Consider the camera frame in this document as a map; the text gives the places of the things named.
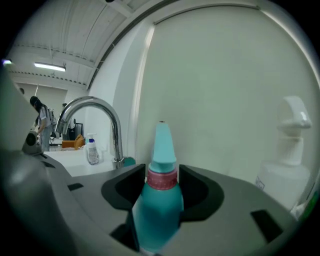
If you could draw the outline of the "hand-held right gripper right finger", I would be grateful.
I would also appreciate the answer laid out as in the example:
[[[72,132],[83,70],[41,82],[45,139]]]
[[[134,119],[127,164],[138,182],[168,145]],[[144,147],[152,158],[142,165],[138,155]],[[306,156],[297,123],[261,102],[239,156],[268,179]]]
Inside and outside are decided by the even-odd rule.
[[[180,165],[179,185],[184,211],[162,256],[272,256],[297,227],[282,205],[247,181]]]

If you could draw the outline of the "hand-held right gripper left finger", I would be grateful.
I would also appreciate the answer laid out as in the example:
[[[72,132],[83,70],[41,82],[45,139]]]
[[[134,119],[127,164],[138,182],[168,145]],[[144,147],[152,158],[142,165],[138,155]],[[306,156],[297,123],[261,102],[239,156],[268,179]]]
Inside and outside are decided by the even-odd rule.
[[[23,255],[136,256],[132,209],[145,166],[71,176],[49,156],[1,152],[1,193],[24,239]]]

